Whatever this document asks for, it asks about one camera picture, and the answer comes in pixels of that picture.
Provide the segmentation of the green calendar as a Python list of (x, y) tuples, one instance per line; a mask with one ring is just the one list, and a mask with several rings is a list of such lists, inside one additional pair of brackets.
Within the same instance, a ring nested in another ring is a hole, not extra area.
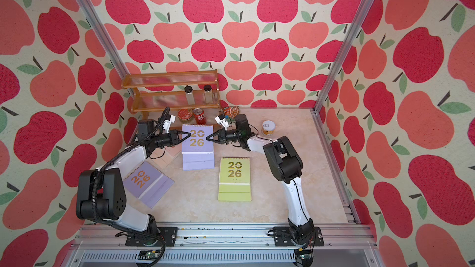
[(224, 157), (220, 162), (218, 201), (251, 201), (251, 161)]

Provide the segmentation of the pink calendar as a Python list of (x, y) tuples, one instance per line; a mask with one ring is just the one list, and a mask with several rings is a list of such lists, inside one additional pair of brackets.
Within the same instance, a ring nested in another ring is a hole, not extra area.
[(166, 147), (163, 149), (157, 148), (150, 159), (159, 167), (165, 168), (171, 164), (177, 157), (181, 155), (181, 147)]

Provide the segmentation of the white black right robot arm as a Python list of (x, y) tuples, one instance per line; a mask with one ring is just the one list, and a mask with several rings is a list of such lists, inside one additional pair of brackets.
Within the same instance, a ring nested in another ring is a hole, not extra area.
[(234, 118), (234, 129), (221, 114), (215, 118), (221, 128), (206, 137), (209, 142), (220, 145), (239, 143), (239, 147), (249, 152), (258, 152), (266, 156), (274, 178), (280, 182), (288, 205), (289, 235), (296, 246), (308, 246), (315, 241), (314, 223), (306, 209), (302, 190), (303, 161), (286, 136), (278, 139), (260, 137), (253, 132), (246, 115)]

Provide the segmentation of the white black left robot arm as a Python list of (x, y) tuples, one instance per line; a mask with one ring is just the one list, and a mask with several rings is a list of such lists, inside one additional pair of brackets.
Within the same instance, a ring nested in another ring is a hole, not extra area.
[(188, 139), (189, 132), (170, 130), (174, 122), (166, 107), (159, 120), (139, 121), (132, 142), (99, 169), (84, 171), (79, 176), (76, 215), (110, 226), (145, 246), (165, 247), (155, 218), (127, 204), (122, 171), (135, 168), (157, 149), (174, 147)]

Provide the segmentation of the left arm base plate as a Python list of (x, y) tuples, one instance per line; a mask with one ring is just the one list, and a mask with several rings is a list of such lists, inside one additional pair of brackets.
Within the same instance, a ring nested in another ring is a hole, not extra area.
[[(177, 227), (158, 227), (158, 236), (163, 240), (166, 247), (174, 247), (176, 242)], [(130, 234), (127, 236), (125, 245), (127, 247), (158, 247), (162, 245), (156, 239)]]

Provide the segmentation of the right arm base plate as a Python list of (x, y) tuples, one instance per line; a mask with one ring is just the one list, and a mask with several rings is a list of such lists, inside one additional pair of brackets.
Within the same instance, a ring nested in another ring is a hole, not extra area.
[(298, 228), (273, 227), (267, 232), (276, 247), (323, 247), (325, 245), (322, 231), (319, 227)]

